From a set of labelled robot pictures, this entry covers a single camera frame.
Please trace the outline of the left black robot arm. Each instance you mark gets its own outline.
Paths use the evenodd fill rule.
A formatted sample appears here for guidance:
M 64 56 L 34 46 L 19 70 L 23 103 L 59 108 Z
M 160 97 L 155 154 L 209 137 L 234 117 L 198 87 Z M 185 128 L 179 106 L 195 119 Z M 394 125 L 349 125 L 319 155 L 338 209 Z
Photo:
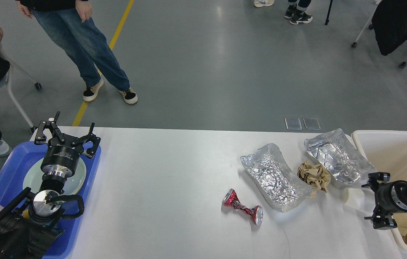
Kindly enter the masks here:
M 94 134 L 95 123 L 82 137 L 64 134 L 54 119 L 41 121 L 34 144 L 47 145 L 41 163 L 41 185 L 33 192 L 25 187 L 0 211 L 0 259 L 41 259 L 64 233 L 57 224 L 83 215 L 84 200 L 66 195 L 64 185 L 74 176 L 81 155 L 95 157 L 101 138 Z

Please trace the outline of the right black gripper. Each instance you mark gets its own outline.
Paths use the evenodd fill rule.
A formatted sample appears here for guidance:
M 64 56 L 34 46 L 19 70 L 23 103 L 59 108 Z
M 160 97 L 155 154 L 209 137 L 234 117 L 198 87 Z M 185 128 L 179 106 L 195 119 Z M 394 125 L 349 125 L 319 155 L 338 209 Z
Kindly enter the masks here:
M 401 190 L 402 187 L 407 186 L 407 181 L 389 182 L 389 180 L 390 173 L 369 173 L 367 183 L 361 186 L 375 193 L 376 207 L 373 214 L 366 216 L 365 220 L 371 220 L 373 228 L 377 230 L 397 228 L 398 225 L 392 215 L 394 213 L 407 213 L 407 205 L 401 201 L 396 193 L 396 190 Z

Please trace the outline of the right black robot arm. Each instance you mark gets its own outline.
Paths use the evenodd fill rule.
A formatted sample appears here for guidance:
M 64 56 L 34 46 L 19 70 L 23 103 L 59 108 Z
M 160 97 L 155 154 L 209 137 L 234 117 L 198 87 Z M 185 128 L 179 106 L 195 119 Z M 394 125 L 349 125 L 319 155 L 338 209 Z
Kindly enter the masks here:
M 390 174 L 386 172 L 369 173 L 368 177 L 362 187 L 369 187 L 374 192 L 375 208 L 373 214 L 364 219 L 371 220 L 377 230 L 396 228 L 393 214 L 407 213 L 407 181 L 389 182 Z

